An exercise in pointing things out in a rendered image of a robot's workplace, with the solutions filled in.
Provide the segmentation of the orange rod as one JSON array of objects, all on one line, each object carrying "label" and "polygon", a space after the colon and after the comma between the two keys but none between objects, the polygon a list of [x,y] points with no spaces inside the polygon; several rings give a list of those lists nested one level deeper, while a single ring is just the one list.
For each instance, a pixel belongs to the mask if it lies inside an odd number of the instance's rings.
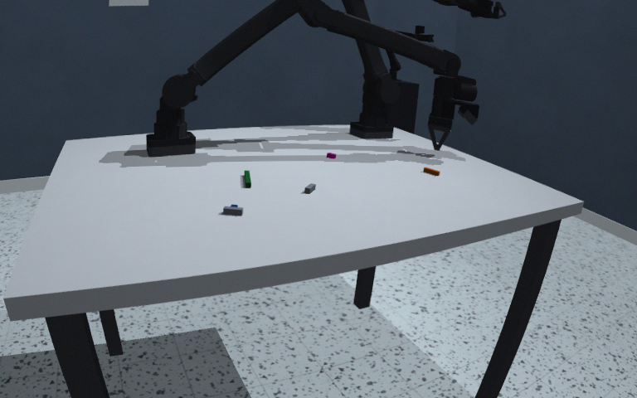
[{"label": "orange rod", "polygon": [[428,168],[428,167],[424,167],[424,171],[423,172],[427,172],[427,173],[435,175],[435,176],[439,176],[440,175],[440,171],[436,171],[436,170]]}]

